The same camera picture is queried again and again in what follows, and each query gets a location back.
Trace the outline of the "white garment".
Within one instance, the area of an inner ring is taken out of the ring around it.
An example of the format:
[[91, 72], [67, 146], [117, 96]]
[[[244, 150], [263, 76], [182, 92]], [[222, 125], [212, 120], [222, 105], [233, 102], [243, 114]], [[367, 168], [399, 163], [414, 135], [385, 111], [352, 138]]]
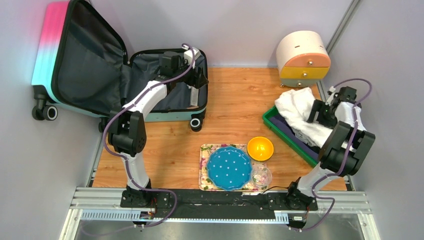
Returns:
[[[313, 96], [311, 88], [306, 87], [300, 90], [289, 90], [282, 93], [274, 101], [274, 105], [301, 141], [311, 147], [322, 148], [335, 127], [325, 127], [319, 124], [316, 121], [318, 113], [312, 123], [307, 122], [314, 100], [316, 98]], [[353, 127], [355, 122], [357, 122], [358, 130], [365, 131], [366, 128], [360, 116], [362, 106], [356, 101], [349, 110], [351, 110], [352, 117], [348, 116], [348, 122], [345, 123]]]

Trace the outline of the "navy blue garment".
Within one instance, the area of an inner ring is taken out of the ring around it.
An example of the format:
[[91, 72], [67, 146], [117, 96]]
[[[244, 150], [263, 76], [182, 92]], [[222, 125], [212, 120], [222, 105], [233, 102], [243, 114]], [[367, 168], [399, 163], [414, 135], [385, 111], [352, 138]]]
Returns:
[[318, 153], [320, 148], [317, 146], [309, 146], [302, 140], [297, 138], [292, 128], [288, 125], [284, 117], [276, 114], [269, 118], [269, 121], [274, 124], [282, 133], [284, 133], [290, 140], [292, 140], [302, 151], [311, 157], [317, 163]]

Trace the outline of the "round pastel mini drawer cabinet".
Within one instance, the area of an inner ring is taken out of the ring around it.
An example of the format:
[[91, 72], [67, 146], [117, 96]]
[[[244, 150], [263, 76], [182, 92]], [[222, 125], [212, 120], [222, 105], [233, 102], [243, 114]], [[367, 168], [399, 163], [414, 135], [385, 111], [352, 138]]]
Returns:
[[286, 35], [279, 42], [275, 57], [281, 84], [291, 88], [316, 84], [332, 64], [321, 36], [311, 30]]

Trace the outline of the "green plastic tray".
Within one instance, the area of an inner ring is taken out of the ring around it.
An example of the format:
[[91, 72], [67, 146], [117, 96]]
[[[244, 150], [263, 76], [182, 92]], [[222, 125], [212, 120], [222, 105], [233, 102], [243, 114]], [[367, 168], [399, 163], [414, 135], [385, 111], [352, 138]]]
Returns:
[[294, 150], [308, 165], [315, 167], [318, 164], [308, 156], [303, 150], [300, 149], [292, 140], [290, 140], [284, 133], [282, 133], [274, 124], [270, 122], [270, 118], [279, 114], [277, 108], [273, 106], [262, 115], [264, 125], [270, 129], [276, 136], [278, 136], [284, 143], [286, 143], [292, 150]]

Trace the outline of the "pink and teal kids suitcase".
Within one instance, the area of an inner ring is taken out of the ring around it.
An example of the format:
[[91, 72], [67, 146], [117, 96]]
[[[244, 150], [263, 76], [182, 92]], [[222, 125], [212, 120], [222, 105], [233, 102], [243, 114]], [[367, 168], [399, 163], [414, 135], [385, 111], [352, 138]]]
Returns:
[[31, 80], [32, 117], [54, 121], [58, 107], [63, 107], [100, 118], [103, 130], [111, 110], [120, 108], [128, 97], [132, 56], [121, 36], [89, 2], [49, 3]]

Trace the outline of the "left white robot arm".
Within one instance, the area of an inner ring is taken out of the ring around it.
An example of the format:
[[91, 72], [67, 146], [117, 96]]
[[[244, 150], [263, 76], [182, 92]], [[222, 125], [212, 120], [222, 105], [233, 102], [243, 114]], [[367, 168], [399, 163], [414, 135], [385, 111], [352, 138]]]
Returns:
[[154, 197], [143, 159], [145, 123], [188, 121], [193, 131], [200, 131], [208, 102], [208, 64], [203, 51], [184, 47], [141, 51], [128, 65], [128, 96], [110, 111], [102, 141], [124, 164], [121, 206], [145, 208]]

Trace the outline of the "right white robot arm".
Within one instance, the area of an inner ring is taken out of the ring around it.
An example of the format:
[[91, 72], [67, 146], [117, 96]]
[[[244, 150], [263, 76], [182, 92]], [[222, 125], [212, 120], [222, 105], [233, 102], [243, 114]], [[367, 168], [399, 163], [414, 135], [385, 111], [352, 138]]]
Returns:
[[356, 89], [344, 86], [328, 93], [326, 102], [314, 101], [307, 123], [317, 122], [332, 132], [320, 149], [317, 165], [290, 183], [284, 203], [292, 210], [308, 208], [316, 200], [316, 192], [332, 180], [355, 175], [376, 139], [362, 124]]

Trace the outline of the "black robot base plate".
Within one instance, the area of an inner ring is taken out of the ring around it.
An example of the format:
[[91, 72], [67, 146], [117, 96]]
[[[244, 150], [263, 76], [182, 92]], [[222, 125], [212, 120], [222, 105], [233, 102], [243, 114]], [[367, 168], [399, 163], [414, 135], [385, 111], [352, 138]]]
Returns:
[[231, 191], [202, 191], [194, 189], [160, 189], [159, 191], [133, 190], [122, 192], [120, 207], [147, 209], [154, 218], [188, 220], [273, 220], [277, 211], [299, 214], [318, 210], [315, 200], [300, 202], [287, 198], [287, 192], [266, 191], [244, 194]]

